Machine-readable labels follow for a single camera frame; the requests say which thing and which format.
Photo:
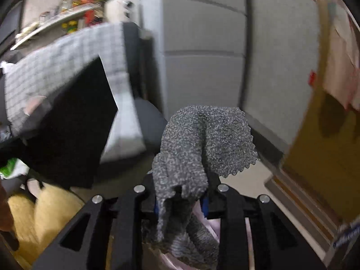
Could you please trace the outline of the black fabric bag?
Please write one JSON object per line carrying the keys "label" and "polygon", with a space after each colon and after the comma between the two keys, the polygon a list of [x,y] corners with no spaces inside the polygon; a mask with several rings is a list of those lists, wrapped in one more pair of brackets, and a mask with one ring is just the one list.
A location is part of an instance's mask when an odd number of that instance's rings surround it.
{"label": "black fabric bag", "polygon": [[1,165],[22,160],[41,180],[90,188],[118,108],[99,57],[53,91],[1,144]]}

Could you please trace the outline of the grey knitted rag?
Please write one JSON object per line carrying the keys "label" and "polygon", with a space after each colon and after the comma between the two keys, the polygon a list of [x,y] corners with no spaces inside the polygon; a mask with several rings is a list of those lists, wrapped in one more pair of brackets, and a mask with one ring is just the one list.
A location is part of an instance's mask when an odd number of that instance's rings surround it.
{"label": "grey knitted rag", "polygon": [[151,174],[157,223],[143,223],[144,242],[197,269],[215,269],[219,242],[193,213],[207,191],[207,173],[235,175],[255,164],[257,153],[242,110],[188,106],[168,121]]}

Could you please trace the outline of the green tea plastic bottle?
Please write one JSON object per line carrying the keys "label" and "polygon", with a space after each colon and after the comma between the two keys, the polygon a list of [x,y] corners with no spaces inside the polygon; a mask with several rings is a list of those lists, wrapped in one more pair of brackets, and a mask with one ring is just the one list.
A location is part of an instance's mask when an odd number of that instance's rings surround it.
{"label": "green tea plastic bottle", "polygon": [[1,168],[0,173],[1,179],[14,179],[28,175],[29,167],[20,159],[11,158],[8,163]]}

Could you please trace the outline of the pink trash bag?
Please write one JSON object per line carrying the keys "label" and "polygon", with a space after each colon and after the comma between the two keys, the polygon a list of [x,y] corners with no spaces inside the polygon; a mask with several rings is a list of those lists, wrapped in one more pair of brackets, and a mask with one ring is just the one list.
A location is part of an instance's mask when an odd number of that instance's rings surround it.
{"label": "pink trash bag", "polygon": [[[200,208],[200,202],[198,201],[193,208],[193,215],[195,217],[195,221],[201,224],[201,230],[205,234],[205,242],[211,245],[219,246],[220,244],[220,219],[210,219],[204,217],[204,214]],[[247,238],[248,238],[248,256],[249,256],[249,269],[255,269],[254,262],[254,253],[253,253],[253,239],[251,233],[251,225],[249,218],[245,218],[245,225],[247,230]],[[158,258],[160,261],[160,269],[196,269],[194,267],[189,266],[186,263],[181,262],[179,259],[174,257],[172,254],[163,254],[162,252],[158,253]]]}

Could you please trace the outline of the steel kitchen shelf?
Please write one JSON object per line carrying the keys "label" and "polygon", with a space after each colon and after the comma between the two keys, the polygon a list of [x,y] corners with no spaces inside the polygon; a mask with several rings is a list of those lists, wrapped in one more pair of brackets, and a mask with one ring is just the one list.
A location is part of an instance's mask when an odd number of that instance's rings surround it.
{"label": "steel kitchen shelf", "polygon": [[39,33],[52,28],[53,26],[61,25],[62,23],[70,20],[74,20],[75,18],[80,17],[83,15],[86,11],[89,10],[97,10],[100,9],[101,6],[99,4],[95,3],[87,3],[81,6],[74,7],[72,9],[69,9],[67,11],[64,11],[56,16],[53,16],[48,21],[44,22],[42,25],[37,27],[32,32],[28,33],[22,39],[19,39],[16,41],[16,43],[10,48],[11,51],[16,50],[18,47],[20,47],[23,43],[31,39],[32,37],[38,35]]}

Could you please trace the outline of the dark grey office chair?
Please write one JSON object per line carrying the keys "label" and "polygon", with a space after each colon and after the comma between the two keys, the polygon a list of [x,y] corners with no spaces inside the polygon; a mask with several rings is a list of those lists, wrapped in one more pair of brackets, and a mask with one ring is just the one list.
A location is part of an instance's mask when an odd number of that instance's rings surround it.
{"label": "dark grey office chair", "polygon": [[75,192],[83,199],[118,196],[150,168],[167,123],[142,90],[145,74],[153,72],[152,51],[151,35],[133,22],[120,22],[84,28],[30,54],[18,52],[1,69],[1,121],[17,132],[25,101],[48,95],[95,57],[101,58],[118,113],[93,186]]}

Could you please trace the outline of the white black grid cloth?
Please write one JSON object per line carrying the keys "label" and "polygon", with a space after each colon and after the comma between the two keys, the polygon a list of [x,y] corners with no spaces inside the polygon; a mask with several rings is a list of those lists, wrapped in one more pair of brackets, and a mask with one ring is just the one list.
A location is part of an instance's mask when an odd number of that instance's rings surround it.
{"label": "white black grid cloth", "polygon": [[104,23],[23,57],[4,75],[13,135],[31,143],[54,140],[102,163],[144,152],[132,91],[139,48],[136,24]]}

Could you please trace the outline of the grey refrigerator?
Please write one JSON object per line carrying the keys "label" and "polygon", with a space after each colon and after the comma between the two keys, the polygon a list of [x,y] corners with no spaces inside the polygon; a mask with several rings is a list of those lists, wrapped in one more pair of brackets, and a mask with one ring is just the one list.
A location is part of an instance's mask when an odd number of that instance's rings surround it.
{"label": "grey refrigerator", "polygon": [[161,106],[240,105],[279,150],[311,96],[319,24],[311,0],[141,0],[154,37]]}

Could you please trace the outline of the pink apron on door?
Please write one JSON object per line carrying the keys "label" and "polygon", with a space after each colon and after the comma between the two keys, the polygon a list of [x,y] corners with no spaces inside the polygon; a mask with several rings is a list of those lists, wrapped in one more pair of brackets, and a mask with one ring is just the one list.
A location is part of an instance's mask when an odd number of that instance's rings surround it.
{"label": "pink apron on door", "polygon": [[345,108],[359,110],[359,25],[342,0],[328,0],[329,53],[323,88]]}

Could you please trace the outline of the white rice cooker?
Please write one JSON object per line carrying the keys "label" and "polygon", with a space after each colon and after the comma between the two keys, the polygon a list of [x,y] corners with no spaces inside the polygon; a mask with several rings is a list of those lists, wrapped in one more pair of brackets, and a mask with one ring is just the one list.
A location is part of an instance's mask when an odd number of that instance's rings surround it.
{"label": "white rice cooker", "polygon": [[108,0],[104,5],[104,17],[107,22],[141,23],[140,0]]}

